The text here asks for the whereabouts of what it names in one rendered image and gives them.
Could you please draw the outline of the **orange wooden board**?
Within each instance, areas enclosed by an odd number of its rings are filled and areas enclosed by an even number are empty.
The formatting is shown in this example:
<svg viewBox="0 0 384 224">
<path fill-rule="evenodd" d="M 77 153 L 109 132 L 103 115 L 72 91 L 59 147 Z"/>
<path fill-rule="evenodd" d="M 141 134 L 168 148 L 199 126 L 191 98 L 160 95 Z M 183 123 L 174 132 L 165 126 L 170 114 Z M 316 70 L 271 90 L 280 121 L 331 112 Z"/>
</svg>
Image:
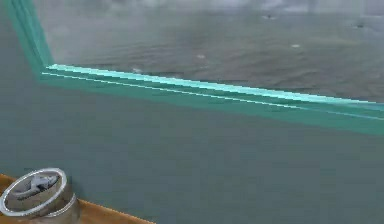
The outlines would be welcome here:
<svg viewBox="0 0 384 224">
<path fill-rule="evenodd" d="M 156 224 L 84 200 L 79 200 L 79 205 L 81 209 L 79 224 Z M 32 224 L 32 222 L 19 221 L 0 212 L 0 224 Z"/>
</svg>

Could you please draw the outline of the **silver round metal container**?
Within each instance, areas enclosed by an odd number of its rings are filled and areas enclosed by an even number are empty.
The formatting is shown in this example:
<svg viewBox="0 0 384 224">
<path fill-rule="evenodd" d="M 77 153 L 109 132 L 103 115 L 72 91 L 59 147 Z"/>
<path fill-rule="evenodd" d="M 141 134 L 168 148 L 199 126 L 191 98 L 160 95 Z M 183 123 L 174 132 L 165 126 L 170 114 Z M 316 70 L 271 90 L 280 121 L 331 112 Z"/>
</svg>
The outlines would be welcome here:
<svg viewBox="0 0 384 224">
<path fill-rule="evenodd" d="M 27 224 L 80 224 L 80 205 L 66 173 L 59 168 L 31 171 L 0 195 L 0 212 Z"/>
</svg>

